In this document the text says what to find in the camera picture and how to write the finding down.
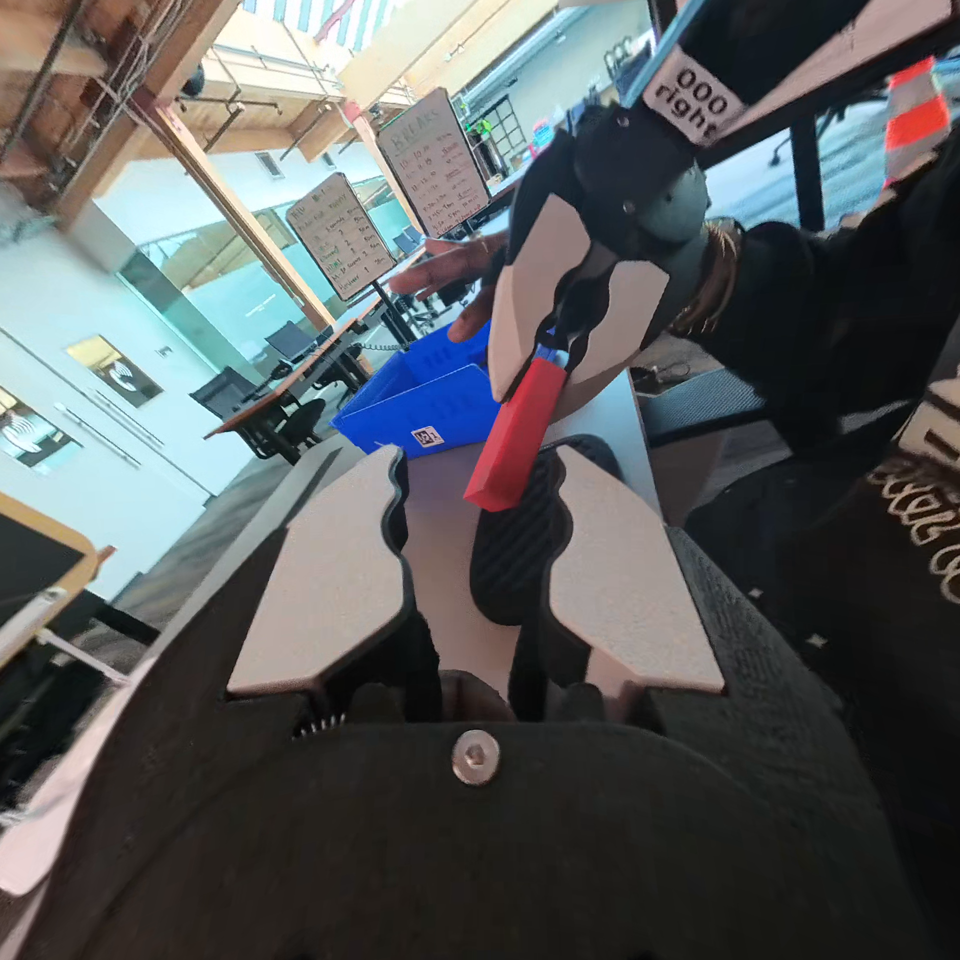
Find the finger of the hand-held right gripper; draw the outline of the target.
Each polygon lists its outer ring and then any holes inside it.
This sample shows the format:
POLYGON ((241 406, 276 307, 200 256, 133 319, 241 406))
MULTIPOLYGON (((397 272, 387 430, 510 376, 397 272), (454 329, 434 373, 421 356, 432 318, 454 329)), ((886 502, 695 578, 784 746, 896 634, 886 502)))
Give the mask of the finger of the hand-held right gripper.
POLYGON ((601 393, 640 350, 668 282, 651 262, 621 260, 574 284, 564 301, 566 416, 601 393))
POLYGON ((489 383, 507 402, 538 349, 570 356, 586 346, 597 307, 575 305, 576 290, 610 270, 617 256, 594 242, 576 208, 549 194, 519 252, 501 270, 489 328, 489 383))

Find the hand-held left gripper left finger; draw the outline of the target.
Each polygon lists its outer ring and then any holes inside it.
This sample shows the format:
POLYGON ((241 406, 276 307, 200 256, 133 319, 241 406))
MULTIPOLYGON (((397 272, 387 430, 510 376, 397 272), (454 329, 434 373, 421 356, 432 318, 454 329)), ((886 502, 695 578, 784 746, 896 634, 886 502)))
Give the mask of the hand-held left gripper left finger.
POLYGON ((315 493, 282 546, 226 685, 233 696, 306 692, 413 613, 405 451, 382 446, 315 493))

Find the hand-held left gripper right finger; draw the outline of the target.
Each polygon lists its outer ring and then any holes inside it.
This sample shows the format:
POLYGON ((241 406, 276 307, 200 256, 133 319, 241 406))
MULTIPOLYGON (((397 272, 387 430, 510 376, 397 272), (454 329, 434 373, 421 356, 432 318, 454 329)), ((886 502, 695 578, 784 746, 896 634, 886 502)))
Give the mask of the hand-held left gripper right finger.
POLYGON ((627 719, 650 691, 726 681, 659 514, 571 446, 556 450, 557 548, 543 579, 543 666, 627 719))

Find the red plastic piece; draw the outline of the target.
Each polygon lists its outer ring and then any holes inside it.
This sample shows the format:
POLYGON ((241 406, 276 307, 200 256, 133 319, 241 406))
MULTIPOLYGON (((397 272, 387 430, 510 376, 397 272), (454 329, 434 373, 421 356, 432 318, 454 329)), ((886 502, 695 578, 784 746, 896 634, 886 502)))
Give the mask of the red plastic piece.
POLYGON ((519 506, 569 374, 567 355, 538 350, 504 403, 463 493, 463 500, 497 513, 519 506))

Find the blue plastic bin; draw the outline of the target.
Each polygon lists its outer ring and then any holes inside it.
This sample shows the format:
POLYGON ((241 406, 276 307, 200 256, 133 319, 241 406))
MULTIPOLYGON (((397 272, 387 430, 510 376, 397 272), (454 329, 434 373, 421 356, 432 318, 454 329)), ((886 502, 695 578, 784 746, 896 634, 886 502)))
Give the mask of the blue plastic bin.
POLYGON ((393 356, 331 420, 372 454, 397 446, 410 459, 483 443, 498 416, 487 367, 490 325, 463 342, 439 329, 393 356))

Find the person's right forearm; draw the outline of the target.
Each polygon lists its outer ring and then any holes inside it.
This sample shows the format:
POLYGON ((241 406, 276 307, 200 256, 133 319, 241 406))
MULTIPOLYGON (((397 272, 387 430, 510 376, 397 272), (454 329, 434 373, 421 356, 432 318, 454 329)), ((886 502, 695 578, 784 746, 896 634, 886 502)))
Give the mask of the person's right forearm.
POLYGON ((918 397, 959 310, 959 138, 954 129, 855 226, 747 230, 722 311, 693 341, 811 445, 841 417, 918 397))

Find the person's right hand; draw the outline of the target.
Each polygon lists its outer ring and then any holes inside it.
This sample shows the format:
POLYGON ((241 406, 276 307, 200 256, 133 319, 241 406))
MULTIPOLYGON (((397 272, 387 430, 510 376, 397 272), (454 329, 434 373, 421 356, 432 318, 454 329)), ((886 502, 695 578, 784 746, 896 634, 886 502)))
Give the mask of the person's right hand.
POLYGON ((464 241, 427 237, 424 255, 389 280, 390 292, 399 296, 413 295, 416 300, 424 301, 449 287, 471 290, 480 283, 473 299, 447 327, 450 342, 466 342, 491 319, 508 239, 506 229, 475 234, 464 241))

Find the dark mesh chair seat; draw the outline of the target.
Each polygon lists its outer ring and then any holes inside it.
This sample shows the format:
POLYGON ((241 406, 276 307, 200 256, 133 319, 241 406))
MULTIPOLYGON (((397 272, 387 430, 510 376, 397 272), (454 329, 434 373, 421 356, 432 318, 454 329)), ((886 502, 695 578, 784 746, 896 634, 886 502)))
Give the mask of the dark mesh chair seat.
POLYGON ((699 373, 646 397, 640 416, 649 450, 771 418, 766 400, 726 368, 699 373))

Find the black dimpled pad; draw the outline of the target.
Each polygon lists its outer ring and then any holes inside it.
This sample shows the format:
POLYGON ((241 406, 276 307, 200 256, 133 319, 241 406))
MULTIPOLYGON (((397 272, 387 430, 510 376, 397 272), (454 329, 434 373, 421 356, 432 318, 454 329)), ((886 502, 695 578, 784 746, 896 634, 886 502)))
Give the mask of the black dimpled pad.
POLYGON ((614 479, 622 479, 609 444, 595 435, 578 434, 541 448, 515 507, 480 511, 469 588, 479 613, 497 625, 519 627, 539 605, 546 565, 560 532, 554 474, 556 452, 563 447, 575 450, 614 479))

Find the written whiteboard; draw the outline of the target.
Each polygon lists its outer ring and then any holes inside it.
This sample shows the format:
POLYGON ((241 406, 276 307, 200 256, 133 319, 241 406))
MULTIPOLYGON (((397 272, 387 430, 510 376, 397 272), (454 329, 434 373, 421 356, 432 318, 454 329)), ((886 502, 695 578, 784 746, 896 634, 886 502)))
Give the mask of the written whiteboard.
POLYGON ((490 202, 486 180, 444 88, 435 88, 376 134, 423 233, 439 239, 490 202))
POLYGON ((398 265, 343 173, 327 176, 293 202, 284 217, 344 302, 363 294, 398 265))

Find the black chair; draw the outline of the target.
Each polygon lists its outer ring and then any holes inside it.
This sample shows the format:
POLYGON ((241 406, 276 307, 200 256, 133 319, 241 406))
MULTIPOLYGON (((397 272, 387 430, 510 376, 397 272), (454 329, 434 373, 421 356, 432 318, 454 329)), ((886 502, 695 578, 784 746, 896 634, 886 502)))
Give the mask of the black chair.
POLYGON ((217 417, 214 434, 234 434, 259 460, 281 457, 294 465, 301 450, 323 440, 324 399, 301 402, 288 390, 275 392, 256 386, 239 371, 225 366, 189 394, 194 402, 217 417))

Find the orange traffic cone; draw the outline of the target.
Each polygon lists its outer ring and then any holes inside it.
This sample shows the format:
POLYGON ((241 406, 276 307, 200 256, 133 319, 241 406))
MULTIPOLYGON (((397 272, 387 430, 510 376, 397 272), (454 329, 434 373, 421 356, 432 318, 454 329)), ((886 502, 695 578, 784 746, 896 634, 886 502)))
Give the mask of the orange traffic cone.
POLYGON ((888 79, 883 189, 908 176, 951 131, 951 111, 935 77, 936 62, 935 56, 927 56, 888 79))

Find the wooden support post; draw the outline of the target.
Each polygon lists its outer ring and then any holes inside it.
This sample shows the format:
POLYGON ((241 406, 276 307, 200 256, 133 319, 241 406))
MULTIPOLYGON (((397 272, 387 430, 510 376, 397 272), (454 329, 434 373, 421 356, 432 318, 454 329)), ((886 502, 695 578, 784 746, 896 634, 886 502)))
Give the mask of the wooden support post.
POLYGON ((318 331, 332 330, 334 318, 254 213, 227 184, 170 102, 139 88, 126 112, 149 130, 210 199, 264 269, 318 331))

